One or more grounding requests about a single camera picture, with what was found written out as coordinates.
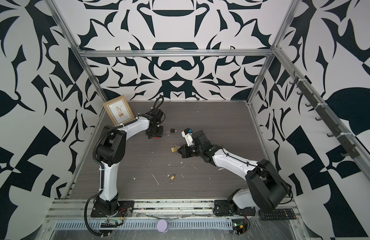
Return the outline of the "small black padlock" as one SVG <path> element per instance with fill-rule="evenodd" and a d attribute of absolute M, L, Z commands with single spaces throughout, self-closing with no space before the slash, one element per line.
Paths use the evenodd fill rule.
<path fill-rule="evenodd" d="M 168 132 L 166 132 L 167 136 L 170 136 L 171 134 L 177 133 L 179 130 L 175 128 L 171 128 Z"/>

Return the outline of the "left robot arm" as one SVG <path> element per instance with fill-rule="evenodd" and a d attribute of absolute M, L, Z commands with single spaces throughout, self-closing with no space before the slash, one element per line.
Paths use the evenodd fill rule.
<path fill-rule="evenodd" d="M 160 109 L 163 103 L 164 98 L 159 97 L 149 111 L 139 114 L 132 121 L 103 128 L 92 157 L 100 167 L 99 192 L 94 196 L 95 208 L 104 214 L 114 215 L 119 211 L 117 175 L 119 164 L 125 156 L 127 140 L 140 132 L 145 132 L 148 139 L 163 136 L 162 122 L 166 119 Z"/>

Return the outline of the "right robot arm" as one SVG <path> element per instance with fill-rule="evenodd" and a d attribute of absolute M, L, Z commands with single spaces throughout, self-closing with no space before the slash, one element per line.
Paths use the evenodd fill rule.
<path fill-rule="evenodd" d="M 251 207 L 272 213 L 281 201 L 292 196 L 291 187 L 268 160 L 252 161 L 213 145 L 203 131 L 182 131 L 186 144 L 178 149 L 183 158 L 200 157 L 204 162 L 236 174 L 247 182 L 246 189 L 235 191 L 228 199 L 230 211 L 236 214 Z"/>

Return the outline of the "brass padlock centre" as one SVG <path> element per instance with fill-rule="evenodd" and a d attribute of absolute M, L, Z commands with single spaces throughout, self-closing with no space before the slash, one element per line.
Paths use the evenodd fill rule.
<path fill-rule="evenodd" d="M 179 149 L 179 146 L 177 146 L 177 145 L 171 145 L 171 151 L 172 151 L 172 153 L 177 152 L 178 149 Z"/>

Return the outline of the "purple round lid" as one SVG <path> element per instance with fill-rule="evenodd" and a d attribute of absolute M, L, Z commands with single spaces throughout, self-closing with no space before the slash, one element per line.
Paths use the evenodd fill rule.
<path fill-rule="evenodd" d="M 166 220 L 159 220 L 157 222 L 157 230 L 160 233 L 166 233 L 169 229 L 169 223 Z"/>

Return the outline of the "right circuit board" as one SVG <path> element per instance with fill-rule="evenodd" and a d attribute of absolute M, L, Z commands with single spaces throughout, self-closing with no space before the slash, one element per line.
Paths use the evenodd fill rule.
<path fill-rule="evenodd" d="M 250 228 L 248 219 L 233 219 L 232 220 L 233 234 L 242 235 Z"/>

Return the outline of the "circuit board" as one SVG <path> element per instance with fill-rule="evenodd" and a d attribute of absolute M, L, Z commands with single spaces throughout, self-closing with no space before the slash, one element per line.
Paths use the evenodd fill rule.
<path fill-rule="evenodd" d="M 248 219 L 233 219 L 232 220 L 233 234 L 242 235 L 250 228 Z"/>
<path fill-rule="evenodd" d="M 124 219 L 120 218 L 119 220 L 106 220 L 104 223 L 101 223 L 101 228 L 118 228 L 124 224 Z"/>

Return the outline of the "left circuit board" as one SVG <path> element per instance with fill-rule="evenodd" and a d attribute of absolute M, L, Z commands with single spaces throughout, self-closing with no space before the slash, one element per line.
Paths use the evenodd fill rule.
<path fill-rule="evenodd" d="M 101 223 L 101 228 L 118 228 L 124 224 L 124 219 L 120 218 L 119 220 L 106 220 L 104 223 Z"/>

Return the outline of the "black remote control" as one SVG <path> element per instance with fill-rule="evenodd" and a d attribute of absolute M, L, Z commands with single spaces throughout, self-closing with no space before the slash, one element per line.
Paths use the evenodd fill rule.
<path fill-rule="evenodd" d="M 265 213 L 259 210 L 259 216 L 262 221 L 283 221 L 296 220 L 296 214 L 293 209 L 276 209 L 272 213 Z"/>

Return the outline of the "black coat hook rack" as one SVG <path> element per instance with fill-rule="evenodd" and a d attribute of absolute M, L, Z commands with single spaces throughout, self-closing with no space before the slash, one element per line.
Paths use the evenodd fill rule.
<path fill-rule="evenodd" d="M 299 88 L 300 92 L 298 94 L 303 95 L 308 100 L 309 103 L 306 104 L 306 107 L 312 108 L 319 115 L 319 117 L 316 118 L 316 121 L 323 121 L 331 131 L 329 134 L 327 134 L 327 137 L 336 138 L 344 148 L 346 153 L 342 154 L 342 156 L 349 156 L 352 159 L 359 157 L 361 154 L 357 150 L 357 143 L 354 135 L 350 132 L 350 130 L 343 126 L 342 122 L 334 113 L 334 111 L 322 99 L 309 81 L 295 77 L 292 84 Z"/>

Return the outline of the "wooden picture frame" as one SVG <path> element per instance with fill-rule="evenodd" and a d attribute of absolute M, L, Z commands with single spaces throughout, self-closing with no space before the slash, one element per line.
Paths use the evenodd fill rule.
<path fill-rule="evenodd" d="M 103 103 L 103 106 L 114 126 L 126 124 L 135 119 L 125 96 L 107 101 Z"/>

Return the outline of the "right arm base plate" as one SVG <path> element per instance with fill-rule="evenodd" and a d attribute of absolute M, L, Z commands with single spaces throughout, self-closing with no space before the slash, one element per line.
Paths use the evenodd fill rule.
<path fill-rule="evenodd" d="M 233 201 L 215 200 L 213 213 L 218 217 L 233 215 L 252 217 L 256 215 L 256 209 L 255 207 L 240 209 Z"/>

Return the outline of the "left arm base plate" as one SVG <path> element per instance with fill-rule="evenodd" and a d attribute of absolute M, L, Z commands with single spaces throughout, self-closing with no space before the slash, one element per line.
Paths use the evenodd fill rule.
<path fill-rule="evenodd" d="M 126 217 L 134 211 L 134 201 L 95 201 L 90 216 L 92 218 Z"/>

